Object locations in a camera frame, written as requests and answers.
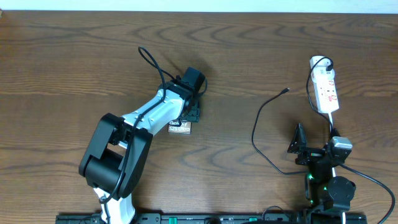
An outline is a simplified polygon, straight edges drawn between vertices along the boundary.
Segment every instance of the electrical outlet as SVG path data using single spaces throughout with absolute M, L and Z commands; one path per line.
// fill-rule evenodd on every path
M 311 68 L 323 56 L 314 56 L 310 60 Z M 331 113 L 338 110 L 338 99 L 335 86 L 335 71 L 326 71 L 326 67 L 330 65 L 329 59 L 323 59 L 313 68 L 311 78 L 314 85 L 315 97 L 317 99 L 317 107 L 319 113 Z

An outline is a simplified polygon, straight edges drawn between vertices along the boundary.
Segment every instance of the robotic arm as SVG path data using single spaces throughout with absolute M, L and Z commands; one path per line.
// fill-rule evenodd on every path
M 204 81 L 205 76 L 201 72 L 189 67 L 182 79 L 166 83 L 166 91 L 160 86 L 155 97 L 138 110 L 121 117 L 108 113 L 101 118 L 79 166 L 79 174 L 86 178 L 100 200 L 108 198 L 117 187 L 123 171 L 122 164 L 125 159 L 128 160 L 117 193 L 101 205 L 102 221 L 112 224 L 131 222 L 135 215 L 131 192 L 144 170 L 153 136 L 172 120 L 190 120 L 189 112 L 198 104 L 198 92 Z M 163 102 L 140 116 L 162 99 Z M 136 119 L 141 120 L 133 128 Z M 130 140 L 132 143 L 127 158 L 107 148 L 110 143 L 127 149 Z

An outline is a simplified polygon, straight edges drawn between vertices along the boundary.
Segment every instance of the cable connector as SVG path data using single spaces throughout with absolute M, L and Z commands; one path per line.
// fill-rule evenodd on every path
M 289 90 L 290 90 L 290 88 L 285 88 L 285 89 L 283 89 L 283 90 L 281 91 L 281 93 L 280 93 L 280 94 L 287 93 Z
M 333 62 L 324 56 L 314 56 L 310 60 L 317 107 L 319 113 L 331 113 L 338 110 Z

